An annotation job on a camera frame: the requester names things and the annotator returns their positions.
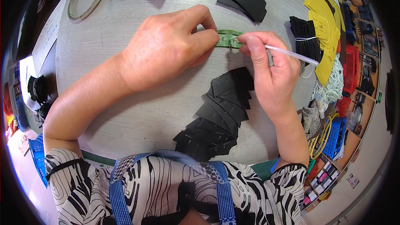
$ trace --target worktable surface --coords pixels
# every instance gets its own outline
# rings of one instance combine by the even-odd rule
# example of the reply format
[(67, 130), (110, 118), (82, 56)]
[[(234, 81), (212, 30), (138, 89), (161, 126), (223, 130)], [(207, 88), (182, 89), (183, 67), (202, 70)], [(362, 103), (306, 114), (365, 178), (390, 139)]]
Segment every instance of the worktable surface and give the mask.
[[(289, 17), (308, 20), (304, 0), (265, 0), (267, 13), (261, 24), (254, 24), (242, 12), (220, 5), (217, 0), (102, 0), (86, 19), (72, 22), (67, 16), (69, 1), (63, 11), (56, 47), (59, 95), (121, 51), (150, 15), (203, 4), (210, 9), (218, 29), (274, 31), (291, 50), (295, 50), (295, 41)], [(76, 2), (79, 8), (92, 1)], [(156, 149), (174, 149), (176, 142), (172, 139), (197, 118), (194, 114), (203, 104), (201, 95), (208, 91), (210, 81), (242, 66), (254, 74), (250, 58), (235, 49), (215, 48), (205, 64), (183, 72), (162, 86), (129, 96), (102, 112), (79, 138), (79, 144), (85, 151), (112, 159)], [(304, 75), (310, 70), (311, 66), (307, 66)], [(315, 74), (307, 79), (299, 77), (293, 92), (297, 110), (308, 105), (315, 80)], [(229, 155), (215, 159), (253, 164), (277, 158), (274, 125), (261, 108), (255, 92), (250, 93), (249, 120), (242, 122), (238, 145)]]

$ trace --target apron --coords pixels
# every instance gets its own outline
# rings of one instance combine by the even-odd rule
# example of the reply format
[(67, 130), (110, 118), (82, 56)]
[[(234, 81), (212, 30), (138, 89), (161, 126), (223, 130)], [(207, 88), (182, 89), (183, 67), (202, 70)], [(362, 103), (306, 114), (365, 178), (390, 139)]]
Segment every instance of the apron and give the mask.
[(125, 202), (122, 177), (128, 167), (133, 166), (137, 161), (149, 155), (180, 162), (215, 182), (220, 224), (236, 225), (232, 192), (224, 164), (220, 161), (199, 163), (186, 154), (169, 149), (160, 149), (153, 153), (131, 155), (117, 160), (109, 182), (111, 209), (117, 225), (132, 225), (132, 220), (130, 219)]

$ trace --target fingernail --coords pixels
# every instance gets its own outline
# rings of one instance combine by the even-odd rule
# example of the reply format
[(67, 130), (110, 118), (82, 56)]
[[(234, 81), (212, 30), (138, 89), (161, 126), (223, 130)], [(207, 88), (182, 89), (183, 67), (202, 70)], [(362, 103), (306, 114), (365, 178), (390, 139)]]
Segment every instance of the fingernail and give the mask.
[(247, 46), (249, 47), (250, 51), (256, 51), (258, 49), (257, 37), (249, 36), (247, 38)]

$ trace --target red plastic crate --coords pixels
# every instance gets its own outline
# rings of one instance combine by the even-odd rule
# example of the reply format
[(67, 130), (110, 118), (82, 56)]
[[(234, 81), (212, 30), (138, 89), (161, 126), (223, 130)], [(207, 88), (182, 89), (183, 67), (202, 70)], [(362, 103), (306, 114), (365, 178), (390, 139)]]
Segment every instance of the red plastic crate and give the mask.
[(349, 108), (351, 104), (351, 99), (348, 97), (343, 97), (339, 99), (336, 103), (336, 112), (339, 113), (339, 117), (346, 116), (346, 110)]
[(343, 64), (343, 90), (353, 94), (358, 81), (358, 47), (346, 45), (346, 55)]

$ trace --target green exit sign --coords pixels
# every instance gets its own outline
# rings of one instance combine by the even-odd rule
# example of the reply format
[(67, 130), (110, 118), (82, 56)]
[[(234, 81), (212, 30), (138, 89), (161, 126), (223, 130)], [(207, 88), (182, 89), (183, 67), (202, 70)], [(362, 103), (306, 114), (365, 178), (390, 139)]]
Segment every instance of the green exit sign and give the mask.
[(379, 95), (378, 95), (378, 98), (377, 98), (377, 102), (379, 102), (380, 103), (380, 100), (382, 99), (382, 93), (381, 92), (379, 92)]

